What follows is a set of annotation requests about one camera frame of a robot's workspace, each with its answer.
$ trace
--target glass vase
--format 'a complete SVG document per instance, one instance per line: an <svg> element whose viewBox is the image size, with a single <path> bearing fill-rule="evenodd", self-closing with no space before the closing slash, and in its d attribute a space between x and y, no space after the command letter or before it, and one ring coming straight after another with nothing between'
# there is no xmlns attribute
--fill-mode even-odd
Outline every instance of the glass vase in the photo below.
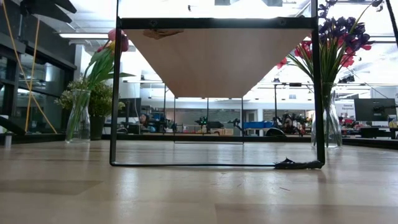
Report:
<svg viewBox="0 0 398 224"><path fill-rule="evenodd" d="M323 98L324 110L323 110L323 138L325 140L326 148L339 148L342 144L341 138L341 127L339 124L336 105L335 105L335 89L329 90L330 94ZM317 129L316 129L316 117L313 115L312 119L312 131L311 131L311 145L312 147L317 146Z"/></svg>
<svg viewBox="0 0 398 224"><path fill-rule="evenodd" d="M90 141L89 90L73 90L73 108L70 112L66 142Z"/></svg>

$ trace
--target wooden floor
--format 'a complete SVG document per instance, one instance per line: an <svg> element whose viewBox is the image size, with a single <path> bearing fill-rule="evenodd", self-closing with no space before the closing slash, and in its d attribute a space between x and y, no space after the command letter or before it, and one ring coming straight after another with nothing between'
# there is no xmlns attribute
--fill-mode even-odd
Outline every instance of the wooden floor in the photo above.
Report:
<svg viewBox="0 0 398 224"><path fill-rule="evenodd" d="M345 146L322 170L111 167L109 142L0 148L0 223L387 224L398 151ZM308 144L118 141L124 162L310 161Z"/></svg>

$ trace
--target window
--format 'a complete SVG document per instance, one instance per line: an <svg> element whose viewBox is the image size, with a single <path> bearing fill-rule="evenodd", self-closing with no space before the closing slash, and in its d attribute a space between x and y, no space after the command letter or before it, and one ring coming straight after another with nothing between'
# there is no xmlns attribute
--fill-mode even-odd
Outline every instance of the window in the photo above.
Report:
<svg viewBox="0 0 398 224"><path fill-rule="evenodd" d="M0 86L0 114L2 114L2 103L4 98L4 86Z"/></svg>
<svg viewBox="0 0 398 224"><path fill-rule="evenodd" d="M56 97L35 92L33 92L33 95L52 126L56 130L59 130L62 125L62 108L54 103ZM29 91L18 89L16 112L15 116L12 117L12 121L23 129L25 129L28 101ZM28 131L32 133L53 133L50 125L38 109L33 99L30 101Z"/></svg>
<svg viewBox="0 0 398 224"><path fill-rule="evenodd" d="M32 75L33 56L21 55L21 64L24 68L26 79L30 83ZM19 74L19 85L26 88L26 82L22 72ZM65 72L50 63L39 58L35 60L32 88L51 95L60 95L65 88Z"/></svg>
<svg viewBox="0 0 398 224"><path fill-rule="evenodd" d="M0 78L6 78L7 73L7 59L0 56Z"/></svg>

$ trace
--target yellow cable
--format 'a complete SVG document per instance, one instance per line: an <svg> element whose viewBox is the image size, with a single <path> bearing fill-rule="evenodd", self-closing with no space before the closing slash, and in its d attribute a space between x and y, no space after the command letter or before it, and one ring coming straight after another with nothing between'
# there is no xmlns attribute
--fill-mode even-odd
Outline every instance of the yellow cable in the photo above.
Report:
<svg viewBox="0 0 398 224"><path fill-rule="evenodd" d="M36 37L35 37L35 48L33 50L33 64L32 64L32 73L30 74L30 87L32 89L33 83L33 75L35 70L35 62L36 62L36 48L37 48L37 39L39 36L39 27L40 27L40 19L37 18L37 27L36 27ZM29 100L27 102L27 112L26 112L26 122L25 122L25 132L27 131L28 123L29 123L29 111L30 111L30 99L32 98L32 92L29 91Z"/></svg>
<svg viewBox="0 0 398 224"><path fill-rule="evenodd" d="M11 38L12 46L14 47L14 53L15 53L15 56L16 56L16 58L17 58L17 62L18 62L19 68L20 68L20 70L21 70L21 72L22 72L22 74L23 74L23 76L24 76L24 80L25 80L26 86L27 86L28 89L29 89L29 93L31 93L32 89L30 88L29 83L27 82L24 69L22 68L21 61L19 60L17 48L16 48L15 42L14 42L14 38L12 37L11 26L10 26L10 21L9 21L8 15L7 15L7 9L6 9L5 1L2 2L2 7L3 7L3 9L4 9L4 15L5 15L5 17L6 17L7 26L8 26L8 31L9 31L9 33L10 33L10 38ZM43 115L44 119L46 120L46 122L50 125L50 127L52 128L52 130L54 131L54 133L57 134L57 131L56 131L55 128L52 126L51 122L50 122L49 119L46 117L46 115L44 114L43 110L40 108L40 105L39 105L39 103L37 102L37 100L36 100L36 98L35 98L34 95L32 95L32 98L33 98L33 100L35 101L35 103L36 103L36 105L37 105L39 111L42 113L42 115Z"/></svg>

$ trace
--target cable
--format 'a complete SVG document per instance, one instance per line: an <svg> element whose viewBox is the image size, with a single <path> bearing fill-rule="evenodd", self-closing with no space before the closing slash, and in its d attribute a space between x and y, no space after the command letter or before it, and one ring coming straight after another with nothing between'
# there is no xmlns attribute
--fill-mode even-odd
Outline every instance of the cable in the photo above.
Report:
<svg viewBox="0 0 398 224"><path fill-rule="evenodd" d="M7 15L7 8L6 8L6 2L5 2L5 1L2 2L2 7L3 7L3 9L4 9L4 15L5 15L5 17L6 17L8 32L10 33L10 38L11 38L12 47L14 48L14 53L15 53L15 56L16 56L16 58L17 58L17 62L18 62L19 68L20 68L20 70L21 70L21 72L22 72L22 74L23 74L23 76L24 76L24 81L25 81L25 83L26 83L26 86L27 86L29 92L31 92L32 89L30 88L30 86L29 86L29 84L28 84L28 82L27 82L26 75L25 75L25 72L24 72L24 68L22 68L21 60L19 60L19 56L18 56L18 52L17 52L17 47L15 46L15 41L14 41L14 38L12 37L11 26L10 26L10 21L9 21L8 15ZM36 105L37 105L37 108L38 108L39 111L42 113L42 115L43 115L44 119L46 120L46 122L50 125L50 127L52 128L52 130L54 131L54 133L55 133L55 134L58 134L57 131L55 130L55 128L52 126L52 124L51 124L51 122L49 121L49 119L48 119L48 118L46 117L46 115L44 114L43 110L41 109L41 107L40 107L40 105L39 105L39 102L37 102L37 100L36 100L36 98L35 98L34 95L32 95L32 98L33 98L33 100L35 101L35 103L36 103Z"/></svg>
<svg viewBox="0 0 398 224"><path fill-rule="evenodd" d="M138 114L138 112L137 112L136 84L133 83L133 84L132 84L132 87L134 88L134 109L135 109L135 111L136 111L136 115L138 116L138 121L139 121L139 114Z"/></svg>
<svg viewBox="0 0 398 224"><path fill-rule="evenodd" d="M33 63L32 63L32 73L30 74L30 87L29 89L32 89L32 83L33 83L33 75L34 75L34 70L35 70L35 61L36 61L36 50L37 50L37 39L39 36L39 27L40 27L40 19L37 18L37 27L36 27L36 36L35 36L35 48L33 50ZM29 111L30 111L30 100L32 98L32 92L29 92L29 100L27 102L27 112L26 112L26 122L25 122L25 132L27 132L27 127L29 123Z"/></svg>

